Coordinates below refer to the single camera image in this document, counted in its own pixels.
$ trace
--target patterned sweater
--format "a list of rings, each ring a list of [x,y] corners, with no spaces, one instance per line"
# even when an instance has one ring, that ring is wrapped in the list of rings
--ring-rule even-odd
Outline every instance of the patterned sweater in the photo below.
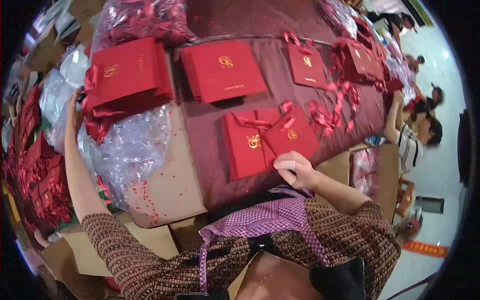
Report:
[[[361,257],[366,299],[377,299],[400,257],[401,248],[381,208],[364,203],[351,215],[339,214],[314,199],[305,200],[307,219],[332,265]],[[140,244],[112,216],[86,216],[82,225],[127,299],[175,299],[200,291],[199,249],[162,259]],[[308,269],[318,260],[300,233],[271,234],[282,256]],[[217,237],[208,247],[208,290],[227,289],[249,262],[246,238]]]

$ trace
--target brown patterned sleeve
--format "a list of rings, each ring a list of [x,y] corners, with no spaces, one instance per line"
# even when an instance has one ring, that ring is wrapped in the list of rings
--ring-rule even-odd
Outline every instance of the brown patterned sleeve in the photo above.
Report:
[[[306,202],[308,222],[331,263],[358,256],[365,262],[367,299],[377,299],[401,254],[399,242],[382,209],[373,201],[351,215],[339,214],[318,201]]]
[[[82,226],[125,298],[153,299],[165,260],[139,243],[112,215],[88,215]]]

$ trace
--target window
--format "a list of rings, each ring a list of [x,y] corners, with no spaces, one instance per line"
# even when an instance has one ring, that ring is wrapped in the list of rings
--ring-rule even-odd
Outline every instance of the window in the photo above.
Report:
[[[417,196],[415,198],[415,206],[420,206],[422,211],[427,213],[443,214],[444,213],[444,203],[445,199],[443,198],[432,198],[432,197],[422,197]]]

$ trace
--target purple checkered apron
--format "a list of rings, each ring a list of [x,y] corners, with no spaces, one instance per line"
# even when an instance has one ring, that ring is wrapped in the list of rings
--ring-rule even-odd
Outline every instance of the purple checkered apron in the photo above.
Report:
[[[310,198],[310,191],[303,191]],[[281,193],[291,198],[257,204],[234,212],[215,223],[205,226],[199,233],[204,239],[200,248],[200,291],[207,292],[207,248],[216,236],[254,238],[278,231],[295,230],[304,238],[324,266],[331,266],[323,247],[308,225],[305,196],[291,188],[277,187],[269,193]]]

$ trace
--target striped shirt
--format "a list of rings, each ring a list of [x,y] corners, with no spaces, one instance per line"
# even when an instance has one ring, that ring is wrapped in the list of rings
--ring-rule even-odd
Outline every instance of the striped shirt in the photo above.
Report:
[[[396,143],[398,145],[398,162],[400,175],[409,172],[423,157],[423,145],[417,140],[417,135],[407,124],[402,125],[398,132]]]

